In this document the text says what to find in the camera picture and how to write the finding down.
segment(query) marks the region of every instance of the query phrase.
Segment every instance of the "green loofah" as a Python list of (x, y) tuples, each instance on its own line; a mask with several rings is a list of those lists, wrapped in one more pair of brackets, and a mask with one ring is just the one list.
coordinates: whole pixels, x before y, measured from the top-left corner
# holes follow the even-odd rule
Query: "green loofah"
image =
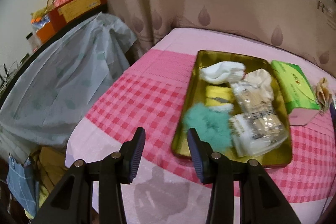
[(229, 119), (227, 112), (215, 112), (198, 103), (184, 115), (183, 124), (187, 129), (194, 127), (199, 138), (210, 143), (214, 151), (224, 152), (232, 147)]

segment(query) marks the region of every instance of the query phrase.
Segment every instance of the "crumpled brown paper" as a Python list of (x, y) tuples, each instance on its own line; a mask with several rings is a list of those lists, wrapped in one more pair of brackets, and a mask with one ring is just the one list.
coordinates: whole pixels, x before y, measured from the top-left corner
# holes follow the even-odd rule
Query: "crumpled brown paper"
[(321, 112), (325, 113), (331, 104), (332, 95), (328, 89), (328, 80), (323, 77), (315, 87), (315, 95), (321, 108)]

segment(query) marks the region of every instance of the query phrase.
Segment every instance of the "tablecloth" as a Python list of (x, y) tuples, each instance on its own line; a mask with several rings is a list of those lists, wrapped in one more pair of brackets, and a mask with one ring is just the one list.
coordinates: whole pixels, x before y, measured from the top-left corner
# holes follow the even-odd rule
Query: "tablecloth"
[[(137, 177), (122, 185), (128, 223), (205, 223), (211, 189), (199, 183), (191, 162), (173, 156), (171, 141), (179, 120), (190, 74), (199, 50), (247, 54), (297, 64), (311, 84), (325, 76), (312, 63), (250, 39), (199, 30), (174, 29), (100, 97), (73, 131), (66, 165), (76, 159), (101, 160), (130, 140), (139, 126), (146, 145)], [(308, 125), (291, 127), (293, 160), (268, 173), (303, 224), (315, 223), (326, 199), (336, 192), (335, 134), (330, 113)], [(98, 184), (93, 206), (98, 210)], [(235, 223), (240, 220), (239, 187), (235, 183)]]

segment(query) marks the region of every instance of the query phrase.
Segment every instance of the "gold metal tray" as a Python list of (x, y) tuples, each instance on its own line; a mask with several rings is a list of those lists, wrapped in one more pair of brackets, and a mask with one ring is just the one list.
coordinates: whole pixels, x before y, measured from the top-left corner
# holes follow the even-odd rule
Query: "gold metal tray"
[[(183, 109), (181, 112), (180, 120), (178, 122), (175, 135), (171, 144), (172, 151), (175, 156), (182, 158), (190, 158), (190, 151), (187, 143), (187, 128), (183, 127), (182, 120), (187, 110), (194, 104), (202, 102), (205, 103), (205, 88), (208, 85), (205, 81), (199, 78), (199, 69), (209, 67), (221, 61), (235, 61), (243, 63), (246, 66), (246, 73), (265, 69), (271, 74), (272, 89), (274, 92), (274, 101), (272, 103), (276, 114), (285, 128), (289, 132), (289, 136), (282, 145), (264, 155), (258, 157), (242, 157), (239, 158), (236, 154), (234, 147), (228, 148), (225, 151), (220, 151), (226, 155), (230, 160), (247, 162), (249, 159), (255, 158), (265, 168), (283, 168), (288, 165), (292, 160), (292, 140), (290, 134), (290, 126), (288, 115), (285, 108), (284, 99), (279, 88), (279, 84), (270, 64), (261, 58), (252, 57), (248, 55), (234, 54), (229, 52), (215, 52), (215, 51), (199, 51), (194, 64), (193, 72), (190, 77), (189, 86), (187, 89)], [(237, 103), (234, 105), (233, 115), (241, 113), (241, 109)]]

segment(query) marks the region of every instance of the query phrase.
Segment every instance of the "tissue box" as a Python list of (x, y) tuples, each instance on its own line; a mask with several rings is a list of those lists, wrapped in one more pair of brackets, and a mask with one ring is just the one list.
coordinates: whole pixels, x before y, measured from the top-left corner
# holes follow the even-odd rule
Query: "tissue box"
[(315, 94), (301, 68), (273, 60), (271, 67), (278, 80), (291, 126), (309, 123), (319, 112)]

